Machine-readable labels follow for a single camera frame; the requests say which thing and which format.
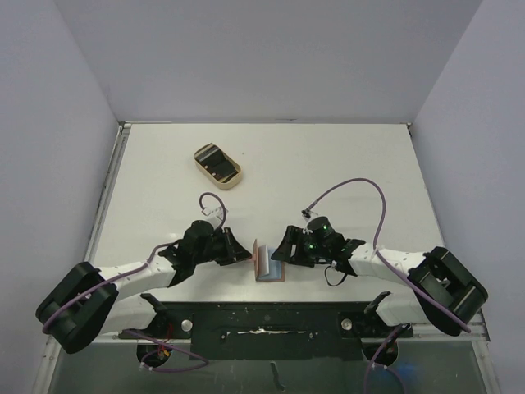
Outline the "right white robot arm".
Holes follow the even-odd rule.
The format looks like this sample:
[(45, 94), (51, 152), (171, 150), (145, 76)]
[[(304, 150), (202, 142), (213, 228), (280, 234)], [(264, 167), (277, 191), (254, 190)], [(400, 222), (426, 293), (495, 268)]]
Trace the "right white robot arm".
[(409, 288), (404, 294), (387, 291), (367, 312), (366, 328), (377, 336), (401, 324), (430, 323), (456, 337), (488, 299), (485, 287), (445, 247), (429, 252), (379, 248), (344, 237), (326, 217), (314, 218), (305, 228), (288, 226), (272, 259), (308, 268), (326, 264), (347, 276)]

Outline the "tan leather card holder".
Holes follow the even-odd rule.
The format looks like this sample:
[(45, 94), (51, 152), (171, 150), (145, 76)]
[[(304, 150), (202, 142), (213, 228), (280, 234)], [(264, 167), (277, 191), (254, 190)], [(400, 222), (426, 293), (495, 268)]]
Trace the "tan leather card holder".
[(268, 245), (253, 243), (253, 264), (256, 282), (284, 282), (285, 265), (275, 260), (272, 255), (276, 251)]

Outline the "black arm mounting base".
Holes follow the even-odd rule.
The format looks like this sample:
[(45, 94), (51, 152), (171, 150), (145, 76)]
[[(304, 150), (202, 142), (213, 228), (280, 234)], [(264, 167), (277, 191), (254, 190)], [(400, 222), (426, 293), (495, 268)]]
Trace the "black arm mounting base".
[(143, 329), (155, 339), (187, 340), (208, 360), (361, 360), (364, 345), (392, 328), (368, 302), (166, 302)]

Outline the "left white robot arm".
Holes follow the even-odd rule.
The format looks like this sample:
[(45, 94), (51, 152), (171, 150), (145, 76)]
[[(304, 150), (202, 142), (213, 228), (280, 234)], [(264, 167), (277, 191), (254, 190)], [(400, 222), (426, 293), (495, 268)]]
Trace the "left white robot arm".
[(143, 262), (103, 268), (78, 263), (44, 299), (35, 316), (43, 333), (53, 336), (68, 354), (83, 350), (108, 332), (131, 329), (158, 337), (175, 317), (152, 295), (153, 290), (182, 283), (202, 263), (227, 266), (251, 257), (230, 228), (214, 228), (198, 220), (180, 239), (155, 246)]

